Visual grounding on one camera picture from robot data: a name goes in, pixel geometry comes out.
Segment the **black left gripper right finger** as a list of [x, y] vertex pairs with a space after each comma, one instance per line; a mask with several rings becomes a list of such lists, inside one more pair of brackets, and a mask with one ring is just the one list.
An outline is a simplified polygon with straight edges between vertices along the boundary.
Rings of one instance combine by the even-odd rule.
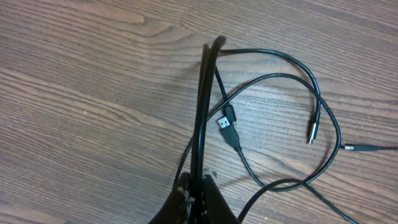
[[205, 174], [202, 178], [201, 194], [202, 211], [200, 223], [203, 224], [240, 224], [226, 203], [212, 176]]

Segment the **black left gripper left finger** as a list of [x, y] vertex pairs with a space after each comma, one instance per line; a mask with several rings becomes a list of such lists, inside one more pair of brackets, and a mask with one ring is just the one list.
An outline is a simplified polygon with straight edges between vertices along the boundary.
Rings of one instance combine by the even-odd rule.
[[195, 198], [190, 192], [190, 174], [184, 172], [173, 186], [165, 203], [149, 224], [193, 223], [192, 209]]

